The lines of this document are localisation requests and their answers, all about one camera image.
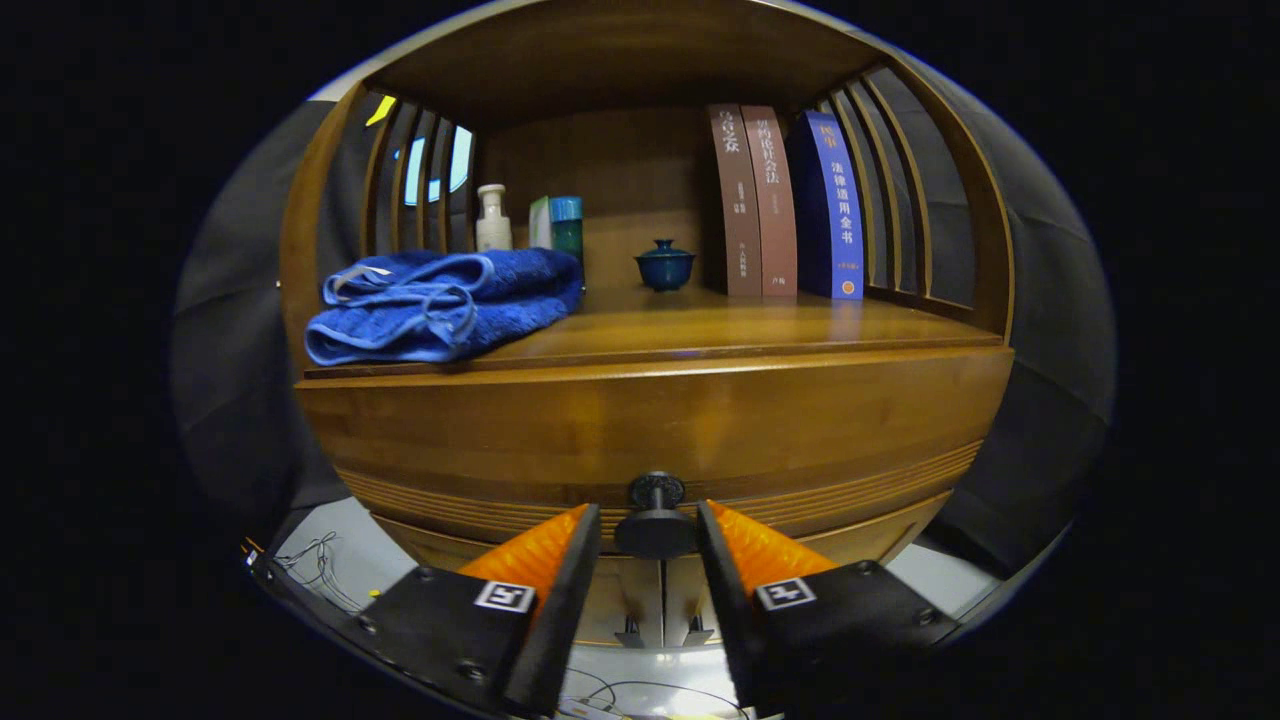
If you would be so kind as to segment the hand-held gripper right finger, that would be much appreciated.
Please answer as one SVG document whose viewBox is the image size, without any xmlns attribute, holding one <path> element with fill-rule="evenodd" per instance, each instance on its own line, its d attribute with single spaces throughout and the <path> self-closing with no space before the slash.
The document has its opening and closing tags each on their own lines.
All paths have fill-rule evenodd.
<svg viewBox="0 0 1280 720">
<path fill-rule="evenodd" d="M 884 716 L 959 630 L 879 562 L 837 564 L 716 501 L 698 544 L 739 701 L 762 716 Z"/>
</svg>

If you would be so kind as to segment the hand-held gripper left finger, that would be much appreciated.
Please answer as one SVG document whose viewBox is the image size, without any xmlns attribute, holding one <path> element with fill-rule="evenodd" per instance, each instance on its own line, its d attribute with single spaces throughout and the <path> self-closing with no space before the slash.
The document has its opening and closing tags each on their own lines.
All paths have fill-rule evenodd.
<svg viewBox="0 0 1280 720">
<path fill-rule="evenodd" d="M 460 569 L 415 568 L 351 619 L 351 643 L 480 714 L 549 717 L 600 539 L 584 503 Z"/>
</svg>

